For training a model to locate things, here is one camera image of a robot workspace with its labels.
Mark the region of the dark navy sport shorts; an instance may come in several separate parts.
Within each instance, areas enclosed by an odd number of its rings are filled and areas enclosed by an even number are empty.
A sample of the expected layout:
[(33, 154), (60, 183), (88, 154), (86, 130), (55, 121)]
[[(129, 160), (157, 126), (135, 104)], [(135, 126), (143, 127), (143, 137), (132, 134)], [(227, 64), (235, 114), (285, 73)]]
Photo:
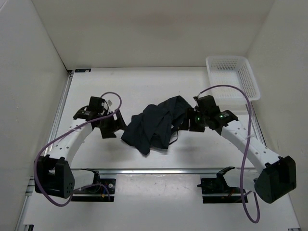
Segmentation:
[(131, 117), (121, 140), (147, 156), (150, 148), (168, 149), (173, 133), (184, 121), (192, 106), (182, 97), (171, 97), (158, 105), (150, 104), (143, 112)]

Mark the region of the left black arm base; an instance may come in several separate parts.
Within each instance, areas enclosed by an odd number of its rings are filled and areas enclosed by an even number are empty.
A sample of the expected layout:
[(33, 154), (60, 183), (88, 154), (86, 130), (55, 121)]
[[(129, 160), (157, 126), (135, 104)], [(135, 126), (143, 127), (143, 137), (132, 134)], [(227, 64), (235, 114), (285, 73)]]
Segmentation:
[(116, 179), (104, 177), (98, 170), (82, 168), (73, 172), (75, 190), (72, 202), (114, 202)]

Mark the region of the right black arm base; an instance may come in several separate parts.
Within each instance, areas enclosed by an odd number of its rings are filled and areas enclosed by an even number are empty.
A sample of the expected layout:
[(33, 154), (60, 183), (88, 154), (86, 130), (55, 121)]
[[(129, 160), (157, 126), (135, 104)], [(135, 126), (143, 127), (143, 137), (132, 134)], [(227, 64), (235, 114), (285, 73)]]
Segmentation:
[(235, 167), (226, 167), (219, 171), (214, 178), (201, 178), (197, 187), (201, 188), (203, 204), (233, 204), (241, 203), (239, 187), (230, 187), (223, 178)]

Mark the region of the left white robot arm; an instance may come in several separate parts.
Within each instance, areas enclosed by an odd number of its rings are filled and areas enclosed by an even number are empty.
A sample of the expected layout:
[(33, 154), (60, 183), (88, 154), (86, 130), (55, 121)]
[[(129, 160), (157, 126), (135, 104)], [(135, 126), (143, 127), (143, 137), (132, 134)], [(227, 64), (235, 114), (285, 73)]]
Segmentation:
[(79, 109), (73, 122), (54, 147), (37, 160), (35, 191), (47, 196), (69, 198), (75, 190), (91, 193), (101, 187), (97, 170), (83, 168), (75, 173), (71, 170), (72, 161), (85, 139), (95, 128), (101, 131), (102, 138), (114, 138), (115, 132), (125, 130), (126, 124), (120, 110), (89, 110), (87, 106)]

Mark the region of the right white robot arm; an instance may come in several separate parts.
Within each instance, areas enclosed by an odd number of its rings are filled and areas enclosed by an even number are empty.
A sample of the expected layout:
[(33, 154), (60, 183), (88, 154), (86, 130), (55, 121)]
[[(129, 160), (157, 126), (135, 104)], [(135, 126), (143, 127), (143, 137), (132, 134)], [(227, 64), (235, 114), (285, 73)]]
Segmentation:
[(296, 164), (290, 156), (281, 157), (258, 139), (248, 134), (238, 117), (231, 111), (202, 113), (189, 108), (185, 113), (183, 129), (204, 132), (209, 127), (232, 143), (256, 171), (244, 174), (243, 188), (255, 192), (264, 202), (271, 204), (296, 188)]

